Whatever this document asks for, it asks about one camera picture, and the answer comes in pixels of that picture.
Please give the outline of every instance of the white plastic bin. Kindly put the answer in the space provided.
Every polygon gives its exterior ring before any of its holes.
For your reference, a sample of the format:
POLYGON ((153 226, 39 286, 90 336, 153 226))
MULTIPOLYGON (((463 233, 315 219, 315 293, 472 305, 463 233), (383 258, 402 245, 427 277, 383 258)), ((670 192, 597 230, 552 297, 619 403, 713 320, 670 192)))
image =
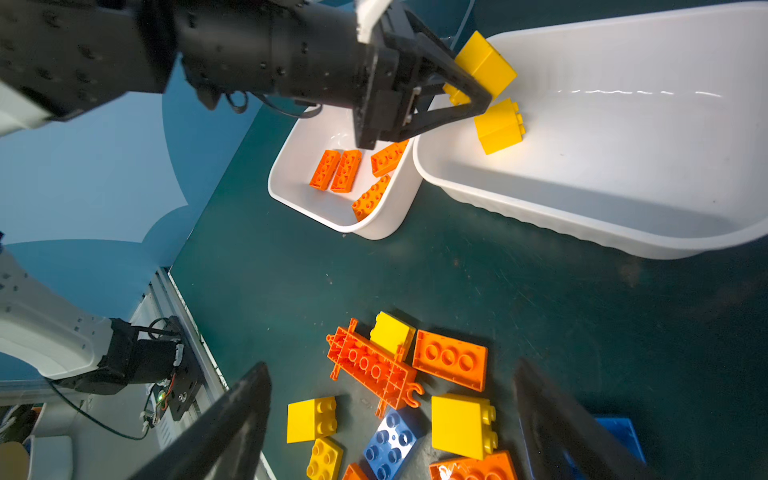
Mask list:
POLYGON ((499 100, 519 103, 527 134, 486 156, 472 119, 427 132, 414 160, 428 182, 640 257, 768 233, 768 2, 488 40, 518 72, 499 100))
POLYGON ((406 218, 422 182, 413 165, 413 141, 408 143, 397 168, 389 174, 392 180, 373 213, 358 222, 352 203, 378 180, 371 170, 371 155, 390 143, 380 141, 375 150, 360 150, 362 160, 350 193, 336 194, 330 189, 320 191, 310 187, 325 150, 359 150, 355 146, 352 111, 325 106, 318 116, 298 120, 294 125, 272 166, 267 184, 270 195, 339 232, 357 233, 369 240, 387 237, 406 218))

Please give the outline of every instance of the blue wall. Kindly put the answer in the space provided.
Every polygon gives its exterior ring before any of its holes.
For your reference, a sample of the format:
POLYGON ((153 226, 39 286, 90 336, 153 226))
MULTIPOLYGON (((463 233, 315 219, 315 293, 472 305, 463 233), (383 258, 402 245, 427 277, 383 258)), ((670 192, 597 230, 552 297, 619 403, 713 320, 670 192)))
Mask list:
MULTIPOLYGON (((251 98, 244 114, 226 102, 208 111, 177 63, 163 95, 126 94, 0 138, 4 245, 75 305, 130 318, 154 271, 174 262, 259 106, 251 98)), ((0 379, 17 370, 28 378, 0 356, 0 379)))

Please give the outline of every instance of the blue toy brick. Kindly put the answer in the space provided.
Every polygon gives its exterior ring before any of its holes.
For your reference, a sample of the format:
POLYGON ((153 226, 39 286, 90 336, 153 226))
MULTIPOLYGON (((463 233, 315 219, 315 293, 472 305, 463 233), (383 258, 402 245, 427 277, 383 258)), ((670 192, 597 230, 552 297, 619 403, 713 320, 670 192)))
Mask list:
MULTIPOLYGON (((620 417, 594 417, 594 419, 616 437, 616 440, 629 450, 635 458, 645 463, 645 455, 643 455, 643 449, 640 448, 640 440, 637 439, 637 433, 635 433, 634 425, 632 425, 630 419, 620 417)), ((565 458, 571 464, 574 480, 584 480, 584 476, 576 468, 576 464, 574 464, 571 456, 566 454, 565 458)))
POLYGON ((397 478, 408 454, 423 436, 415 422, 389 409, 366 447, 366 461, 376 480, 397 478))

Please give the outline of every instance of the robotic arm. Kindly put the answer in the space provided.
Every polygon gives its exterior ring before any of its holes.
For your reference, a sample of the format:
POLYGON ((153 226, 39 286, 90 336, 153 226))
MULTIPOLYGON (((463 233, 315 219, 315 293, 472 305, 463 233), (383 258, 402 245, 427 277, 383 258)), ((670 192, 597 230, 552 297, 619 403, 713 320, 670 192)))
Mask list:
POLYGON ((34 127, 41 112, 66 121, 126 91, 161 93, 181 53, 207 108, 224 96, 244 111, 237 91, 351 108, 360 148, 485 111, 491 95, 404 4, 370 19, 305 0, 0 0, 0 108, 23 104, 18 124, 34 127), (471 103, 427 111, 446 82, 471 103))

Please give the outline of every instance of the yellow toy brick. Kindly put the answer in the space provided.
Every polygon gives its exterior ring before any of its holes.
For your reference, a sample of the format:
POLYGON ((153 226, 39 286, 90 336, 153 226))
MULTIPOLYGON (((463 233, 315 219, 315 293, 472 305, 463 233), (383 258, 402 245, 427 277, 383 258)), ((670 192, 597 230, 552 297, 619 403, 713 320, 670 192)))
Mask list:
POLYGON ((498 447, 491 430, 496 409, 487 399, 446 394, 432 397, 432 446, 483 460, 498 447))
POLYGON ((393 358, 400 346, 408 355, 415 333, 416 329, 412 326, 381 312, 376 316, 376 326, 371 330, 371 343, 389 352, 393 358))
POLYGON ((288 443, 308 442, 336 433, 336 398, 288 405, 288 443))
POLYGON ((311 480, 336 480, 342 455, 344 451, 330 439, 315 440, 310 465, 306 467, 306 476, 311 480))
MULTIPOLYGON (((472 34, 464 48, 456 55, 456 64, 474 77, 494 99, 518 76, 479 31, 472 34)), ((443 91, 450 95, 454 105, 469 103, 469 97, 453 85, 445 84, 443 91)))
POLYGON ((525 127, 518 104, 506 100, 475 117, 475 128, 486 155, 523 141, 525 127))

